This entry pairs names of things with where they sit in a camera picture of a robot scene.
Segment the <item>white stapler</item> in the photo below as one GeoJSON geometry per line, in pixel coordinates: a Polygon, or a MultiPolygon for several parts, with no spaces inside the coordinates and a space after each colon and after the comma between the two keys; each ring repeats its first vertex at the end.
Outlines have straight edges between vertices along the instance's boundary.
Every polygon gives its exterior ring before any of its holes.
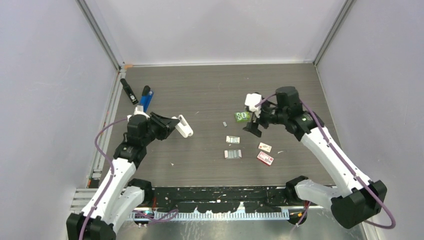
{"type": "Polygon", "coordinates": [[[181,134],[183,138],[193,136],[194,131],[182,114],[180,114],[178,117],[174,116],[173,119],[179,120],[179,123],[175,126],[175,129],[181,134]]]}

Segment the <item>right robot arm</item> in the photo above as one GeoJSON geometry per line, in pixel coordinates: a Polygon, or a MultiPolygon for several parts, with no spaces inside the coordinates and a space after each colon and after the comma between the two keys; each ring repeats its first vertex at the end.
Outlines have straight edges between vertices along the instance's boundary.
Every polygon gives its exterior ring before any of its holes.
{"type": "Polygon", "coordinates": [[[316,204],[331,211],[335,220],[350,229],[371,222],[381,211],[390,219],[389,229],[396,225],[393,214],[384,204],[386,185],[370,179],[334,141],[324,122],[301,99],[294,86],[283,86],[274,92],[275,102],[259,93],[249,93],[244,106],[251,114],[244,130],[261,137],[262,129],[282,125],[319,160],[335,183],[335,188],[299,176],[285,185],[288,203],[316,204]]]}

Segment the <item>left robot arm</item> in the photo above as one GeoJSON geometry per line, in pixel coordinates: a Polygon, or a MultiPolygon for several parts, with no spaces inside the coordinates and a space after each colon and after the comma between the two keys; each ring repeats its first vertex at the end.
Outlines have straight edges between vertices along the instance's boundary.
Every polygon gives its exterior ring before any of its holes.
{"type": "Polygon", "coordinates": [[[122,224],[137,206],[148,207],[153,202],[152,184],[133,178],[147,155],[147,146],[155,140],[165,140],[177,130],[184,138],[193,130],[183,115],[171,118],[154,112],[135,110],[127,116],[123,141],[115,149],[109,171],[91,200],[79,213],[66,220],[70,240],[114,240],[122,224]]]}

